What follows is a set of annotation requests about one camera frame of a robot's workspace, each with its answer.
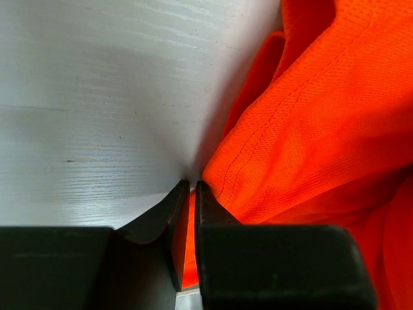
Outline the orange shorts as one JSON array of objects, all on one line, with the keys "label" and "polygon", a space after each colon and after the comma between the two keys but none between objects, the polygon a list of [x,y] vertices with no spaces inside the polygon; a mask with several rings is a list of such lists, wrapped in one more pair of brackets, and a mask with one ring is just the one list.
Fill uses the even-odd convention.
[{"label": "orange shorts", "polygon": [[331,223],[412,308],[412,2],[283,1],[202,179],[243,223]]}]

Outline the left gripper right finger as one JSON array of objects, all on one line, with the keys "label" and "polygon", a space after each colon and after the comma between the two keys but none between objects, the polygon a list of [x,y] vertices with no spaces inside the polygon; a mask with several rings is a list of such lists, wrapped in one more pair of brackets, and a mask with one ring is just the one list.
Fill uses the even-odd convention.
[{"label": "left gripper right finger", "polygon": [[334,225],[244,225],[196,185],[194,237],[204,309],[375,309],[348,232]]}]

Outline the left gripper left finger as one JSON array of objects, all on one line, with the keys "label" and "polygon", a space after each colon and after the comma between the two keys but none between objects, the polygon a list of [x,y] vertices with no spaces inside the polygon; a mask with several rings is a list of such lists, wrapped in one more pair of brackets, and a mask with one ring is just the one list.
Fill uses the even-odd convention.
[{"label": "left gripper left finger", "polygon": [[173,309],[190,184],[119,229],[2,227],[2,309]]}]

